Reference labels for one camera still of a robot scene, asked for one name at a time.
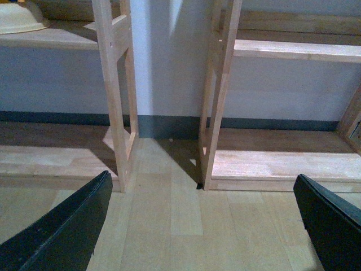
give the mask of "wooden shelving unit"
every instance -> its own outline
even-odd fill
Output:
[[[50,49],[99,50],[102,63],[105,90],[111,122],[111,138],[116,158],[118,181],[117,190],[125,191],[129,178],[129,158],[132,146],[138,137],[137,98],[135,92],[133,41],[131,34],[131,14],[129,0],[120,0],[119,5],[110,0],[92,0],[66,3],[62,1],[35,1],[43,13],[50,16],[51,27],[44,30],[0,35],[0,46],[41,47]],[[130,108],[131,131],[124,130],[122,105],[119,90],[117,61],[125,57],[127,92]],[[19,176],[1,172],[2,179],[10,181]],[[52,173],[37,175],[51,178]],[[71,177],[83,179],[76,174]],[[61,181],[53,186],[61,188]]]
[[[353,136],[361,87],[336,132],[220,128],[234,56],[361,63],[361,19],[241,13],[240,0],[229,0],[222,12],[221,2],[213,10],[199,135],[204,189],[292,191],[303,173],[333,191],[361,192],[361,142]]]

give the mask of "wooden shelf frame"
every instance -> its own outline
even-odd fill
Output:
[[[46,1],[40,4],[51,5]],[[83,3],[78,3],[74,12],[79,17]],[[137,96],[135,89],[134,52],[129,0],[120,0],[117,5],[119,15],[113,16],[115,6],[110,0],[92,0],[94,22],[52,20],[51,27],[34,32],[0,35],[0,46],[40,47],[48,49],[99,50],[102,64],[105,91],[107,94],[109,119],[111,123],[114,152],[117,163],[119,190],[125,192],[130,169],[130,157],[134,143],[139,137]],[[128,102],[130,110],[130,138],[124,132],[122,105],[119,88],[117,61],[125,57]]]
[[[232,58],[235,56],[252,56],[262,58],[277,59],[298,59],[298,60],[322,60],[333,62],[352,62],[361,63],[361,36],[359,26],[361,20],[358,18],[341,18],[337,16],[318,16],[318,15],[295,15],[295,14],[276,14],[269,12],[242,12],[245,18],[241,18],[241,0],[228,0],[226,12],[222,13],[222,1],[216,0],[213,7],[211,38],[208,48],[207,72],[204,87],[203,104],[201,111],[201,122],[199,130],[199,149],[201,156],[202,176],[204,189],[221,190],[269,190],[269,191],[292,191],[292,183],[297,174],[304,172],[295,172],[294,176],[281,176],[279,174],[257,173],[257,169],[247,169],[242,171],[242,163],[239,159],[240,152],[248,150],[246,142],[244,148],[224,147],[225,142],[237,142],[237,146],[242,145],[242,136],[230,137],[235,134],[231,130],[221,131],[221,120],[224,110],[224,102],[230,79],[230,68]],[[326,25],[323,29],[316,27],[320,23]],[[340,22],[348,27],[340,27]],[[213,72],[216,75],[215,89],[212,91]],[[213,100],[212,115],[210,119],[210,128],[206,128],[209,112],[209,103]],[[340,124],[337,128],[336,137],[337,146],[343,146],[344,152],[352,153],[352,161],[345,166],[349,167],[345,171],[355,173],[355,176],[333,176],[325,173],[312,175],[316,180],[321,181],[327,187],[339,192],[361,192],[361,176],[357,174],[361,165],[361,146],[350,137],[356,126],[361,121],[361,87],[356,91],[348,109],[346,110]],[[272,135],[272,131],[257,131],[254,136],[258,138],[260,144],[264,144]],[[312,133],[304,134],[306,139],[312,138]],[[321,138],[329,138],[328,133],[320,132]],[[274,145],[281,144],[277,138],[272,141]],[[300,146],[298,150],[283,151],[284,146],[280,145],[279,150],[273,150],[274,155],[267,153],[269,159],[284,158],[288,155],[296,157],[309,155],[310,150],[307,146]],[[250,159],[254,159],[255,164],[249,164],[255,167],[256,164],[265,163],[260,155],[261,150],[248,152]],[[331,150],[325,157],[334,158]],[[300,167],[289,167],[286,170],[305,168],[307,160],[300,162]],[[234,171],[226,171],[225,168],[237,166]]]

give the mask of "bottom shelf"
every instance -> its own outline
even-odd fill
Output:
[[[361,156],[336,133],[251,129],[221,129],[209,188],[292,191],[299,174],[361,192]]]
[[[119,191],[110,127],[0,123],[0,186],[75,190],[109,171]],[[135,134],[125,128],[127,154]]]

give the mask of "wooden ladder frame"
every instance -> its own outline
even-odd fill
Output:
[[[135,91],[134,53],[129,0],[120,0],[120,16],[112,18],[110,0],[92,0],[109,109],[111,133],[120,183],[125,192],[130,168],[130,153],[138,134],[137,96]],[[130,115],[130,142],[125,144],[117,61],[125,56],[125,70]]]
[[[208,47],[208,60],[206,79],[201,110],[201,121],[199,129],[199,150],[201,156],[202,178],[204,190],[209,190],[210,180],[217,149],[218,137],[221,128],[221,120],[224,111],[230,69],[234,56],[234,46],[239,26],[242,0],[228,0],[223,28],[220,27],[222,14],[221,0],[214,1],[211,35]],[[206,132],[209,103],[212,95],[213,71],[216,76],[212,115],[210,128]],[[350,140],[352,132],[361,121],[361,86],[356,91],[350,102],[340,124],[337,133],[346,141],[358,154],[361,155],[361,146]]]

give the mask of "white wall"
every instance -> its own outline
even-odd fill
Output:
[[[199,115],[211,5],[131,1],[140,115]],[[251,10],[352,16],[360,5],[244,1]],[[361,82],[361,66],[345,63],[239,58],[232,70],[226,117],[338,120]],[[106,113],[98,53],[0,47],[0,111]]]

